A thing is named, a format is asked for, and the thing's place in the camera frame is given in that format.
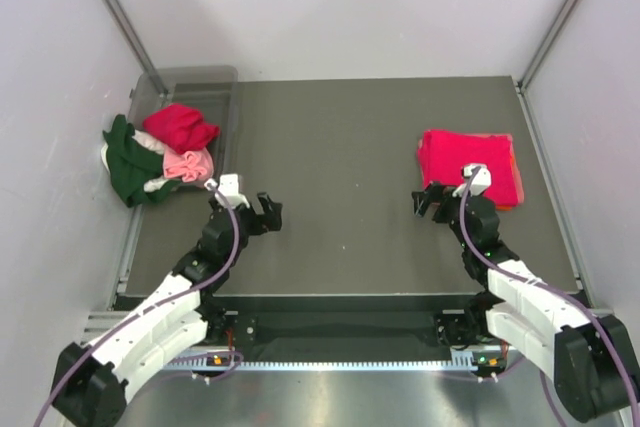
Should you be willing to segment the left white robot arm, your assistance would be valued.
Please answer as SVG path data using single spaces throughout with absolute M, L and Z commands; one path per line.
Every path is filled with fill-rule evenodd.
M 114 426 L 179 354 L 220 341 L 227 321 L 214 293 L 251 237 L 282 228 L 282 204 L 257 199 L 260 212 L 242 194 L 215 193 L 200 238 L 153 293 L 110 330 L 60 353 L 48 405 L 75 426 Z

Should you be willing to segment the red t shirt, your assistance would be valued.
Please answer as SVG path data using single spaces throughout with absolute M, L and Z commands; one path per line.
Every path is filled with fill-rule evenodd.
M 206 121 L 201 111 L 176 103 L 148 116 L 142 127 L 178 154 L 203 150 L 220 134 L 220 127 Z

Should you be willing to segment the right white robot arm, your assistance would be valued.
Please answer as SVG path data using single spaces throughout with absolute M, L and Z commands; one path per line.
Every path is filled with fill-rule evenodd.
M 434 222 L 454 233 L 466 272 L 483 288 L 467 309 L 474 340 L 515 347 L 579 422 L 625 408 L 639 420 L 639 363 L 615 315 L 598 316 L 535 276 L 502 240 L 495 204 L 484 195 L 433 182 L 412 201 L 419 217 L 435 209 Z

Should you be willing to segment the salmon pink t shirt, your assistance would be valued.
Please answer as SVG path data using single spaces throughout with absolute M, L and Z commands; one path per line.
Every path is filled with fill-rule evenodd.
M 508 139 L 510 142 L 513 141 L 513 136 L 511 134 L 506 134 L 506 133 L 477 133 L 473 135 L 479 138 L 501 138 L 501 139 Z

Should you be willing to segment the magenta t shirt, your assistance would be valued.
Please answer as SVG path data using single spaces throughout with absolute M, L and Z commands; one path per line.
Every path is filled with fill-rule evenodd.
M 492 185 L 485 196 L 498 208 L 501 186 L 511 173 L 512 155 L 515 156 L 515 149 L 513 141 L 508 139 L 479 138 L 473 134 L 438 129 L 425 131 L 416 151 L 424 188 L 433 181 L 458 186 L 463 181 L 465 165 L 485 164 L 492 176 Z

